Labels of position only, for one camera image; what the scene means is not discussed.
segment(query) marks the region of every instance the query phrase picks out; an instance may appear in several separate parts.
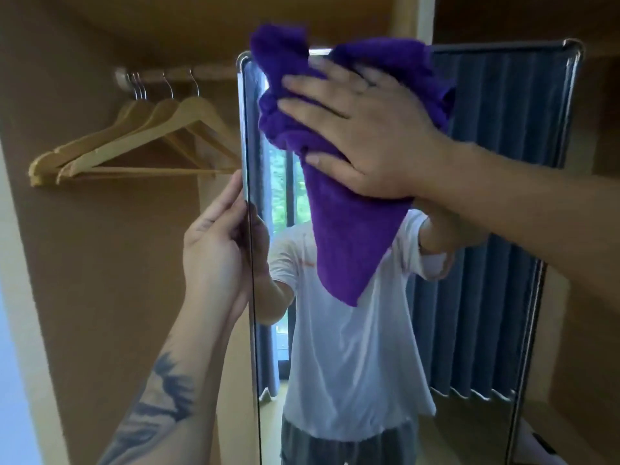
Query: white t-shirt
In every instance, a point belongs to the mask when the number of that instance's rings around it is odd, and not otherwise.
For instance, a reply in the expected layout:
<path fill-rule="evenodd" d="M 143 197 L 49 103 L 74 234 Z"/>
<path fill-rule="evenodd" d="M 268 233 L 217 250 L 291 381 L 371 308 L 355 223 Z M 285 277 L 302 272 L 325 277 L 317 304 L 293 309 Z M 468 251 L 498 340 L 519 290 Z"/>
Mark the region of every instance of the white t-shirt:
<path fill-rule="evenodd" d="M 274 238 L 269 271 L 296 296 L 284 403 L 284 417 L 296 428 L 316 438 L 361 441 L 418 414 L 435 414 L 405 291 L 412 273 L 437 279 L 450 268 L 451 257 L 420 254 L 426 218 L 407 213 L 357 307 L 321 285 L 310 222 Z"/>

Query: closet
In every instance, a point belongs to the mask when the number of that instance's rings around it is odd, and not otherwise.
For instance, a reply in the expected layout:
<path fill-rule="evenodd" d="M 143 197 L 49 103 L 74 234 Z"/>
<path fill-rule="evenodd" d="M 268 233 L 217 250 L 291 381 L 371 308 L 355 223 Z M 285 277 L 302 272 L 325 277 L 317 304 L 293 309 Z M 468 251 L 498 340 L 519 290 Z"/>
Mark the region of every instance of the closet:
<path fill-rule="evenodd" d="M 198 80 L 200 95 L 236 134 L 234 62 L 263 22 L 305 25 L 321 46 L 388 34 L 580 38 L 587 57 L 567 167 L 617 176 L 619 18 L 618 0 L 0 0 L 0 286 L 43 463 L 97 461 L 181 305 L 183 233 L 226 181 L 31 187 L 37 156 L 107 127 L 133 98 L 115 69 L 221 68 L 218 79 Z M 191 94 L 189 82 L 169 80 L 180 97 Z M 168 91 L 159 81 L 149 93 Z M 139 161 L 167 151 L 153 142 L 137 153 Z M 226 165 L 212 150 L 203 156 Z M 615 463 L 620 371 L 608 353 L 620 347 L 620 307 L 551 269 L 542 299 L 524 417 L 577 458 L 569 463 Z M 213 464 L 258 463 L 249 333 L 245 316 L 226 356 Z"/>

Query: tattoo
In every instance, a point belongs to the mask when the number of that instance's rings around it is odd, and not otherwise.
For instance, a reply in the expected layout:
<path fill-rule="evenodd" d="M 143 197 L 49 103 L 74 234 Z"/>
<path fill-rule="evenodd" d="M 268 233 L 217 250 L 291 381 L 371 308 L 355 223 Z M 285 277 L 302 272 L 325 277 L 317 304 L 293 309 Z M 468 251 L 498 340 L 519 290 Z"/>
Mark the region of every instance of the tattoo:
<path fill-rule="evenodd" d="M 175 375 L 169 352 L 159 356 L 148 380 L 98 465 L 125 465 L 150 452 L 176 424 L 192 415 L 194 388 L 188 375 Z"/>

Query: curtain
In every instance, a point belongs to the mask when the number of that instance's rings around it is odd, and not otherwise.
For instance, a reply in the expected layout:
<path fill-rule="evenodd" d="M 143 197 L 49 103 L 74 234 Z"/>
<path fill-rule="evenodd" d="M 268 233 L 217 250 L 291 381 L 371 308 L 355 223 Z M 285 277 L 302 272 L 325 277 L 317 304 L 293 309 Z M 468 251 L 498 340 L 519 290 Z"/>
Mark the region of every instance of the curtain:
<path fill-rule="evenodd" d="M 271 210 L 271 172 L 269 169 L 268 148 L 265 147 L 258 130 L 258 100 L 263 90 L 264 75 L 259 69 L 247 69 L 245 75 L 245 98 L 240 104 L 244 114 L 242 133 L 247 154 L 244 157 L 247 170 L 247 194 L 250 202 L 256 205 L 258 214 L 273 233 Z M 257 375 L 257 394 L 259 398 L 273 398 L 280 389 L 275 326 L 254 323 L 254 353 Z"/>
<path fill-rule="evenodd" d="M 561 166 L 576 56 L 557 44 L 436 47 L 438 73 L 456 83 L 450 136 Z M 513 398 L 540 270 L 523 249 L 491 235 L 459 251 L 445 280 L 409 282 L 414 332 L 434 390 Z"/>

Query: microfiber cloth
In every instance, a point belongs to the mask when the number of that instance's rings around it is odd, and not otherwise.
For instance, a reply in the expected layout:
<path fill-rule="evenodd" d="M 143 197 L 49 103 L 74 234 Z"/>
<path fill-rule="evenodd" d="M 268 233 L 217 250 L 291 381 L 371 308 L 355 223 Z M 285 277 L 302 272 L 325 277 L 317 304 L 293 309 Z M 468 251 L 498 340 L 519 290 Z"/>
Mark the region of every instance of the microfiber cloth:
<path fill-rule="evenodd" d="M 307 152 L 345 157 L 331 142 L 277 107 L 281 98 L 298 97 L 283 87 L 284 75 L 325 78 L 308 66 L 304 30 L 265 25 L 252 35 L 250 46 L 254 61 L 269 81 L 268 90 L 259 99 L 259 128 L 273 145 L 301 159 L 319 279 L 332 296 L 355 307 L 394 241 L 411 199 L 362 197 L 306 164 Z M 392 75 L 418 96 L 436 127 L 444 129 L 448 124 L 454 91 L 435 77 L 429 49 L 423 43 L 413 39 L 367 39 L 338 45 L 328 58 L 348 69 L 362 62 Z"/>

